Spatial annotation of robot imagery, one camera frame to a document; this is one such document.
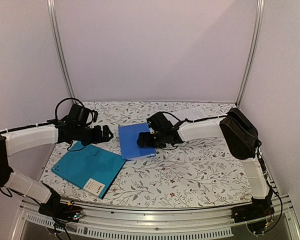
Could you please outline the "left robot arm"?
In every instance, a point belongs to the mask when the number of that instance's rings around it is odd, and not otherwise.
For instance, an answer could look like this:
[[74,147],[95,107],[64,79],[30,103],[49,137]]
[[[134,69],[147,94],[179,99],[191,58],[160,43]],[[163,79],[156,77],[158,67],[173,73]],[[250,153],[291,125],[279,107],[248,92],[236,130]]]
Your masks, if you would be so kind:
[[64,205],[56,200],[57,193],[32,178],[9,166],[8,158],[16,153],[44,145],[78,141],[82,146],[109,142],[113,133],[107,125],[96,123],[98,112],[82,105],[73,104],[69,113],[59,119],[43,123],[0,130],[0,188],[15,191],[28,198],[45,204],[45,209],[53,216],[64,213]]

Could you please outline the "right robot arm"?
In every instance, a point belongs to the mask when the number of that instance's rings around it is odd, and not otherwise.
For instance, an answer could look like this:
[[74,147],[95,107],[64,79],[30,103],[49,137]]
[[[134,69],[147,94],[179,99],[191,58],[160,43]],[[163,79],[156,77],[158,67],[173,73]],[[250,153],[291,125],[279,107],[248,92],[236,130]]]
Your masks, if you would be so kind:
[[137,145],[140,148],[164,148],[192,140],[224,138],[231,155],[241,160],[252,190],[252,204],[248,213],[259,218],[268,210],[273,192],[268,182],[268,170],[260,147],[258,130],[236,107],[225,115],[200,119],[177,119],[173,124],[168,112],[157,112],[146,122],[148,132],[140,132]]

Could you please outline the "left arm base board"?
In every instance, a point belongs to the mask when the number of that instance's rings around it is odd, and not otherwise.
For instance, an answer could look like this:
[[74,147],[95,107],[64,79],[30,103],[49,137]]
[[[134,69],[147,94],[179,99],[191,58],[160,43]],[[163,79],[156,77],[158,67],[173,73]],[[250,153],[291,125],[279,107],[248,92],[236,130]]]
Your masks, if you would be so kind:
[[75,205],[74,200],[68,201],[67,203],[59,201],[42,203],[38,212],[66,223],[77,223],[79,219],[85,216],[83,208]]

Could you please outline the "right arm base board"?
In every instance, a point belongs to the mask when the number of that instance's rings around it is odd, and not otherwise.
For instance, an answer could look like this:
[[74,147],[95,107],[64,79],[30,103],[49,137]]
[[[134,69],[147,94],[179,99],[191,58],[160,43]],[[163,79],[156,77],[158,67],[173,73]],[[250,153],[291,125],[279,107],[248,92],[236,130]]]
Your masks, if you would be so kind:
[[271,200],[252,198],[252,203],[231,209],[231,218],[235,223],[263,218],[275,213]]

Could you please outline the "blue ring binder folder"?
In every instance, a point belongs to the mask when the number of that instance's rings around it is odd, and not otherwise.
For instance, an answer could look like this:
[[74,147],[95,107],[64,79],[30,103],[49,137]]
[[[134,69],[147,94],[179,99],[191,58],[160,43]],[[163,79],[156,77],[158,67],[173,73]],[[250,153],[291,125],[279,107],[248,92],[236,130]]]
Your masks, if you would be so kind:
[[150,129],[147,123],[138,123],[118,127],[120,153],[123,159],[127,160],[127,158],[156,155],[155,148],[141,148],[137,145],[139,133],[149,131]]

